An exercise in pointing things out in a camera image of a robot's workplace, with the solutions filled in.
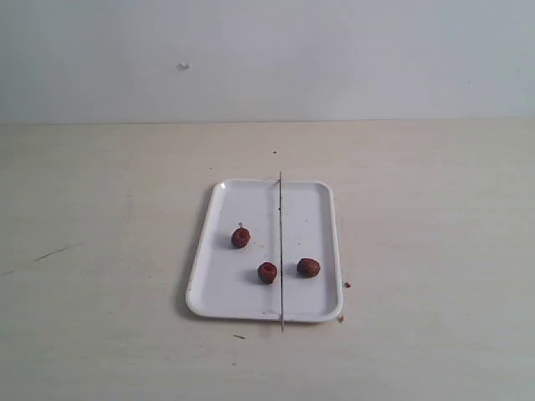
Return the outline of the thin metal skewer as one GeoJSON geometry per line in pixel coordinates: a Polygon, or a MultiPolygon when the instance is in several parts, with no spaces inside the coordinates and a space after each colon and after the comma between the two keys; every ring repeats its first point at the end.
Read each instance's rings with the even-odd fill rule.
{"type": "Polygon", "coordinates": [[[278,231],[279,231],[279,267],[280,267],[280,326],[281,333],[285,331],[284,306],[284,271],[283,271],[283,173],[278,176],[278,231]]]}

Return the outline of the red fruit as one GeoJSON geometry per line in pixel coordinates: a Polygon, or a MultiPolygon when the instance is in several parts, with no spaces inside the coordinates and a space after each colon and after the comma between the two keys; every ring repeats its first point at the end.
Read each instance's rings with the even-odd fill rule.
{"type": "Polygon", "coordinates": [[[321,266],[318,261],[312,258],[302,258],[299,260],[296,270],[301,277],[312,278],[320,273],[321,266]]]}
{"type": "Polygon", "coordinates": [[[231,244],[237,249],[241,249],[247,245],[250,241],[251,235],[247,228],[239,227],[237,228],[231,236],[231,244]]]}
{"type": "Polygon", "coordinates": [[[278,269],[274,264],[266,261],[258,267],[257,274],[264,284],[272,284],[277,277],[278,269]]]}

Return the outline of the white rectangular plastic tray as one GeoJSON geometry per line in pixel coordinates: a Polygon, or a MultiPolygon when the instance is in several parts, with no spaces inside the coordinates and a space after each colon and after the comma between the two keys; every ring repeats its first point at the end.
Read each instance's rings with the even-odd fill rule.
{"type": "MultiPolygon", "coordinates": [[[[283,180],[285,322],[320,323],[343,306],[343,279],[334,194],[320,181],[283,180]],[[316,277],[301,277],[300,259],[319,262],[316,277]]],[[[186,305],[200,317],[280,321],[278,179],[227,179],[214,185],[186,289],[186,305]],[[232,233],[251,239],[237,249],[232,233]],[[264,284],[257,269],[278,269],[264,284]]]]}

